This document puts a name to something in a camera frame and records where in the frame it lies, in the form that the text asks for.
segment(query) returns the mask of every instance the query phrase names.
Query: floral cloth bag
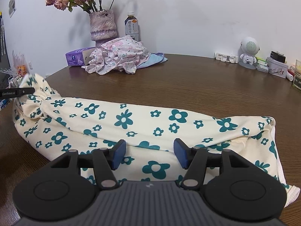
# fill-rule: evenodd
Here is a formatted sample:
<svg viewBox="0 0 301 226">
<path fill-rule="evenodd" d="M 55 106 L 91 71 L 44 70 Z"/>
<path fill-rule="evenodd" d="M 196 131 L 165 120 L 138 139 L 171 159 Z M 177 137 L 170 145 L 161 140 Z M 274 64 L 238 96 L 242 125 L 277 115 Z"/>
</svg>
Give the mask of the floral cloth bag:
<svg viewBox="0 0 301 226">
<path fill-rule="evenodd" d="M 89 154 L 124 139 L 126 155 L 114 171 L 119 182 L 180 181 L 186 170 L 173 153 L 173 141 L 180 138 L 189 147 L 206 147 L 212 153 L 224 148 L 237 152 L 282 183 L 287 205 L 299 195 L 299 188 L 286 184 L 271 117 L 217 119 L 180 109 L 63 98 L 39 75 L 26 75 L 21 87 L 36 91 L 15 99 L 15 127 L 49 160 L 69 149 Z M 208 168 L 205 182 L 218 174 L 219 168 Z M 82 168 L 81 175 L 95 183 L 92 168 Z"/>
</svg>

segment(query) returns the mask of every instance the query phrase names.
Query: blue gripper pad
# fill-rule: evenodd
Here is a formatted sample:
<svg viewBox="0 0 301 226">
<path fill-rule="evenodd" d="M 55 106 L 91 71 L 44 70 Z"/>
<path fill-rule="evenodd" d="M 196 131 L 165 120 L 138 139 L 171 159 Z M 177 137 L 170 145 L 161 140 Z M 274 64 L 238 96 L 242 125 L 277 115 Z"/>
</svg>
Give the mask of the blue gripper pad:
<svg viewBox="0 0 301 226">
<path fill-rule="evenodd" d="M 188 159 L 186 151 L 183 149 L 183 147 L 179 144 L 177 140 L 173 142 L 173 151 L 178 159 L 178 161 L 181 164 L 181 167 L 184 169 L 188 169 Z"/>
<path fill-rule="evenodd" d="M 126 152 L 126 142 L 123 141 L 117 150 L 115 150 L 113 161 L 112 161 L 112 170 L 116 170 L 119 167 L 120 162 L 124 158 Z"/>
</svg>

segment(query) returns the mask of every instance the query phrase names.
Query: bottle label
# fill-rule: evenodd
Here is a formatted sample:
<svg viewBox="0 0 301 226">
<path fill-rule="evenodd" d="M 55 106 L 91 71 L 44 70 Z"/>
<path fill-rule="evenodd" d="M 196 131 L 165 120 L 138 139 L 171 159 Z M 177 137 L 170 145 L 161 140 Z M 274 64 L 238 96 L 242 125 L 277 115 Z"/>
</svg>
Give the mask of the bottle label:
<svg viewBox="0 0 301 226">
<path fill-rule="evenodd" d="M 293 85 L 295 85 L 295 87 L 301 89 L 301 77 L 299 75 L 297 75 L 296 73 L 295 73 Z"/>
<path fill-rule="evenodd" d="M 127 23 L 125 24 L 125 34 L 126 35 L 131 35 L 131 34 L 138 34 L 138 20 L 137 19 L 132 19 L 128 20 Z"/>
</svg>

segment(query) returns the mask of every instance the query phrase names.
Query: purple tissue box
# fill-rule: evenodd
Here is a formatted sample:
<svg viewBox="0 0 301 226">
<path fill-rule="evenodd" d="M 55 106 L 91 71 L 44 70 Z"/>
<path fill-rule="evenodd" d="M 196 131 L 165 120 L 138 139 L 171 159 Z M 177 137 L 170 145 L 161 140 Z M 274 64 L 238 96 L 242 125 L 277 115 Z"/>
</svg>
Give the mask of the purple tissue box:
<svg viewBox="0 0 301 226">
<path fill-rule="evenodd" d="M 87 65 L 91 60 L 90 54 L 94 51 L 95 47 L 86 47 L 77 49 L 72 52 L 66 53 L 66 59 L 69 66 L 83 66 Z"/>
</svg>

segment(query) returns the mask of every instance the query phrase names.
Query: wood grain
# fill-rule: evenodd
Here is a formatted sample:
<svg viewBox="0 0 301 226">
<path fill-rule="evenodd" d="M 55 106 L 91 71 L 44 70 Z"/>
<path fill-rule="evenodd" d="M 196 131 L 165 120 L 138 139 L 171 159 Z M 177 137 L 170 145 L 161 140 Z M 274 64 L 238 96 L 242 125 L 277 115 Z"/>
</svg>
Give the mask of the wood grain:
<svg viewBox="0 0 301 226">
<path fill-rule="evenodd" d="M 288 184 L 301 187 L 301 93 L 277 76 L 210 58 L 167 55 L 167 62 L 136 74 L 88 74 L 66 67 L 47 78 L 62 96 L 110 102 L 180 108 L 217 118 L 246 115 L 276 120 L 276 145 Z M 14 186 L 47 160 L 16 132 L 11 106 L 0 111 L 0 225 L 12 225 L 18 215 L 11 201 Z M 283 210 L 281 220 L 300 226 L 298 199 Z"/>
</svg>

